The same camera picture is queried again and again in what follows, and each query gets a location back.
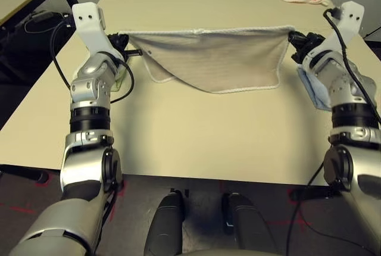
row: black wire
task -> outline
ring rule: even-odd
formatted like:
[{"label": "black wire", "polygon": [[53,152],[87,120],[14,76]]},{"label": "black wire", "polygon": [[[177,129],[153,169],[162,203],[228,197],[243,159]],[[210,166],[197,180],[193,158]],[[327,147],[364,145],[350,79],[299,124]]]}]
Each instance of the black wire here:
[{"label": "black wire", "polygon": [[287,232],[287,240],[286,240],[286,256],[289,256],[289,251],[290,251],[290,242],[291,242],[291,233],[292,233],[292,228],[293,228],[293,223],[295,222],[296,215],[298,213],[298,210],[302,204],[302,199],[304,197],[305,191],[308,189],[308,187],[312,184],[316,176],[319,174],[321,169],[323,168],[324,162],[319,166],[319,168],[316,170],[312,178],[308,181],[308,183],[304,186],[304,189],[302,193],[299,196],[298,202],[296,203],[295,209],[293,210],[290,225],[288,227],[288,232]]},{"label": "black wire", "polygon": [[373,33],[376,33],[378,30],[380,30],[381,29],[381,26],[380,27],[378,27],[376,30],[374,30],[374,31],[371,31],[369,34],[366,34],[364,37],[363,37],[363,39],[365,39],[365,38],[367,38],[367,37],[369,37],[370,35],[372,35]]},{"label": "black wire", "polygon": [[350,243],[350,244],[352,244],[352,245],[355,245],[355,246],[358,246],[358,247],[362,248],[363,250],[369,252],[371,255],[376,256],[376,254],[373,253],[372,250],[366,248],[365,246],[363,246],[363,245],[361,245],[361,244],[358,244],[358,243],[356,243],[356,242],[354,242],[354,241],[347,240],[347,239],[345,239],[345,238],[341,238],[341,237],[338,237],[338,236],[333,236],[333,235],[325,234],[325,233],[323,233],[323,232],[320,232],[320,231],[316,230],[316,229],[313,228],[310,224],[308,224],[308,222],[305,220],[304,215],[303,215],[303,211],[302,211],[302,207],[300,207],[300,209],[299,209],[299,213],[300,213],[300,216],[301,216],[302,219],[303,219],[304,224],[307,225],[307,227],[308,227],[309,229],[311,229],[313,232],[315,232],[316,234],[319,234],[319,235],[322,235],[322,236],[325,236],[325,237],[328,237],[328,238],[333,238],[333,239],[336,239],[336,240],[340,240],[340,241],[344,241],[344,242]]},{"label": "black wire", "polygon": [[52,57],[53,59],[53,62],[54,62],[54,65],[55,65],[55,68],[57,69],[58,73],[60,74],[63,82],[65,83],[66,87],[70,90],[70,84],[69,82],[67,81],[64,73],[62,72],[61,68],[60,68],[60,65],[58,64],[58,61],[55,57],[55,53],[54,53],[54,42],[55,42],[55,36],[57,35],[57,32],[59,31],[60,28],[62,28],[64,25],[66,24],[66,21],[62,21],[60,22],[53,30],[52,32],[52,35],[50,37],[50,43],[49,43],[49,51],[50,51],[50,56]]},{"label": "black wire", "polygon": [[108,218],[111,210],[113,209],[113,207],[114,207],[114,205],[115,205],[115,203],[117,201],[117,196],[118,196],[118,190],[117,190],[117,188],[115,188],[114,189],[113,198],[111,198],[111,201],[110,201],[110,203],[107,206],[106,212],[103,215],[103,218],[102,218],[102,227],[103,227],[103,225],[105,225],[105,223],[107,221],[107,218]]},{"label": "black wire", "polygon": [[[62,21],[60,22],[53,30],[52,32],[52,35],[51,35],[51,38],[50,38],[50,45],[49,45],[49,50],[50,50],[50,55],[53,59],[53,62],[54,62],[54,65],[55,65],[55,68],[57,69],[58,73],[60,74],[63,82],[65,83],[66,87],[68,88],[68,90],[70,90],[70,84],[69,82],[67,81],[67,79],[65,78],[65,75],[64,73],[62,72],[61,70],[61,67],[60,65],[58,64],[58,61],[55,57],[55,53],[54,53],[54,42],[55,42],[55,37],[57,35],[57,32],[59,31],[60,28],[62,28],[67,22],[66,21]],[[131,68],[129,67],[129,65],[123,61],[123,60],[120,60],[118,58],[114,58],[113,57],[113,60],[116,60],[118,61],[118,63],[120,63],[121,65],[123,65],[127,71],[129,72],[130,74],[130,78],[131,78],[131,86],[130,86],[130,89],[121,97],[115,99],[115,100],[112,100],[110,103],[115,103],[115,102],[118,102],[118,101],[121,101],[122,99],[124,99],[125,97],[129,96],[130,93],[132,92],[133,88],[134,88],[134,85],[135,85],[135,78],[133,76],[133,73],[131,71]]]},{"label": "black wire", "polygon": [[121,65],[123,65],[123,66],[126,68],[126,70],[129,72],[129,74],[130,74],[130,78],[131,78],[131,85],[130,85],[130,89],[129,89],[129,91],[127,91],[126,94],[124,94],[123,96],[121,96],[121,97],[119,97],[119,98],[117,98],[117,99],[112,100],[110,103],[115,103],[115,102],[121,101],[123,98],[126,98],[127,96],[129,96],[130,93],[131,93],[132,90],[133,90],[134,85],[135,85],[135,79],[134,79],[134,77],[133,77],[133,73],[132,73],[131,68],[129,67],[129,65],[128,65],[125,61],[123,61],[123,60],[119,60],[119,59],[118,59],[118,62],[119,62]]},{"label": "black wire", "polygon": [[327,13],[331,13],[331,12],[332,12],[332,9],[325,10],[324,13],[323,13],[323,17],[328,21],[328,23],[331,25],[331,27],[335,31],[336,35],[338,36],[338,39],[339,39],[339,42],[340,42],[340,46],[341,46],[341,51],[342,51],[343,62],[344,62],[345,68],[348,71],[349,75],[354,80],[354,82],[356,83],[356,85],[358,86],[358,88],[360,88],[360,91],[364,95],[366,102],[369,104],[369,106],[371,107],[371,109],[373,111],[373,114],[376,116],[378,123],[381,124],[381,117],[380,117],[379,113],[377,112],[376,106],[374,105],[373,101],[369,97],[368,93],[366,92],[365,88],[363,87],[363,85],[361,84],[361,82],[359,81],[357,76],[353,73],[351,67],[349,66],[348,58],[346,56],[346,46],[345,46],[345,42],[343,40],[343,37],[341,36],[340,31],[336,27],[334,22],[327,15]]}]

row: red tape mark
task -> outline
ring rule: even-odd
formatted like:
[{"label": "red tape mark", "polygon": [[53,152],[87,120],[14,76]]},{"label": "red tape mark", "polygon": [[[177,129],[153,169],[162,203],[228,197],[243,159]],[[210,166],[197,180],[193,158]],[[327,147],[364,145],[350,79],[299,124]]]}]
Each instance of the red tape mark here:
[{"label": "red tape mark", "polygon": [[[285,220],[285,221],[267,221],[267,224],[274,224],[274,225],[289,225],[291,223],[290,220]],[[310,222],[304,222],[303,219],[296,219],[294,221],[296,224],[309,224],[311,225]]]},{"label": "red tape mark", "polygon": [[[128,181],[124,181],[124,186],[123,186],[123,189],[121,189],[120,192],[118,192],[118,196],[120,196],[121,198],[124,197],[124,193],[126,191],[128,187]],[[117,201],[115,202],[112,210],[111,210],[111,213],[110,213],[110,218],[108,219],[108,222],[112,222],[112,220],[114,219],[114,215],[115,215],[115,209],[116,209],[116,206],[117,206]]]},{"label": "red tape mark", "polygon": [[28,210],[27,208],[22,208],[22,207],[10,207],[10,209],[14,211],[18,211],[19,213],[29,213],[29,214],[36,213],[34,210]]},{"label": "red tape mark", "polygon": [[127,186],[128,186],[128,181],[123,181],[123,183],[124,183],[124,186],[123,186],[123,189],[121,189],[121,191],[120,192],[118,192],[118,196],[124,196],[124,192],[126,191],[126,189],[127,189]]}]

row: gray carpet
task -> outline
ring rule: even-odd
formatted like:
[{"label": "gray carpet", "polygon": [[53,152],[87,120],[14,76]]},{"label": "gray carpet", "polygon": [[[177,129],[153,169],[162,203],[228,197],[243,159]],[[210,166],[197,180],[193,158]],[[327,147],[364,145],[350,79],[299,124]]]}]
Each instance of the gray carpet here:
[{"label": "gray carpet", "polygon": [[[220,210],[222,192],[240,192],[250,198],[270,226],[284,254],[288,223],[294,204],[288,190],[296,186],[172,177],[124,176],[125,190],[104,227],[98,255],[142,255],[155,209],[170,188],[189,189],[189,214],[183,224],[183,252],[208,248],[236,248],[224,235]],[[0,179],[0,255],[7,255],[38,214],[60,198],[59,177],[47,186],[4,174]],[[307,201],[307,222],[316,229],[370,246],[352,210],[342,198]],[[325,238],[297,220],[290,255],[370,255],[345,242]]]}]

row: robotic arm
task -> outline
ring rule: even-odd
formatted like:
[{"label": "robotic arm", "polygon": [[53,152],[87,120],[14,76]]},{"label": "robotic arm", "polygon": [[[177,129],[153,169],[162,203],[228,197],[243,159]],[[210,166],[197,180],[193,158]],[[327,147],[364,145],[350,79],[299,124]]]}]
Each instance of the robotic arm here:
[{"label": "robotic arm", "polygon": [[76,4],[77,33],[89,59],[70,86],[70,134],[61,168],[61,201],[48,207],[11,255],[94,255],[105,223],[123,187],[118,152],[112,147],[110,90],[120,71],[126,37],[104,33],[104,18],[94,3]]},{"label": "robotic arm", "polygon": [[[343,41],[358,33],[364,7],[346,2],[332,11]],[[381,241],[381,132],[372,107],[351,77],[341,51],[338,36],[333,32],[328,38],[315,33],[307,36],[299,32],[289,35],[296,53],[292,58],[312,73],[328,91],[333,129],[332,144],[324,158],[324,179],[343,192],[347,201],[359,212],[370,228],[378,246]],[[355,64],[349,66],[375,106],[376,84],[363,76]]]}]

